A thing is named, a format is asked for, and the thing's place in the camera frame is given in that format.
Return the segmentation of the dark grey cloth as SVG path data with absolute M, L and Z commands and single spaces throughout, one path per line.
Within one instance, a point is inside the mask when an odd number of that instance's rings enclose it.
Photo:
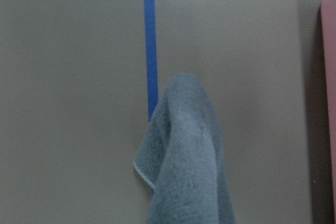
M 196 77 L 182 73 L 164 90 L 133 166 L 153 189 L 148 223 L 234 223 L 223 138 Z

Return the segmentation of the pink plastic bin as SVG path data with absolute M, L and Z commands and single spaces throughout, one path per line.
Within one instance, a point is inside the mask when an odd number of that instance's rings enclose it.
M 321 22 L 328 102 L 333 203 L 335 204 L 335 0 L 322 1 Z

